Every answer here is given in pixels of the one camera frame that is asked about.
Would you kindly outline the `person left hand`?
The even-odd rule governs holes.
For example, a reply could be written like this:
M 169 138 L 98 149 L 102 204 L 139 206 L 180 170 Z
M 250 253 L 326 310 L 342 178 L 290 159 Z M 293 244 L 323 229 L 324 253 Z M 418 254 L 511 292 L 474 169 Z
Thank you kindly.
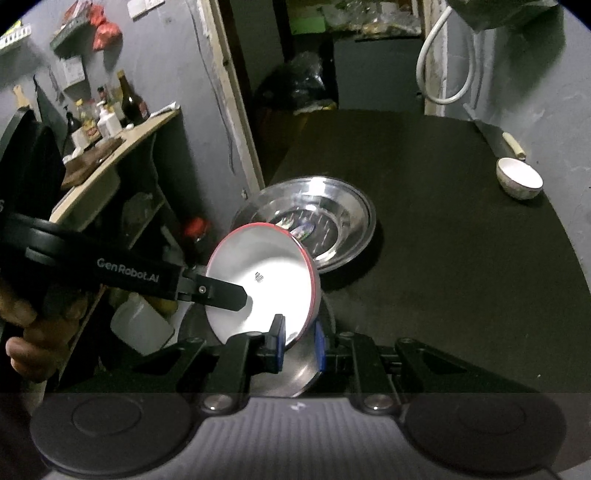
M 22 332 L 6 341 L 5 353 L 12 369 L 33 383 L 50 378 L 65 363 L 73 341 L 100 300 L 100 285 L 71 303 L 62 313 L 39 313 L 29 303 L 1 288 L 1 319 Z

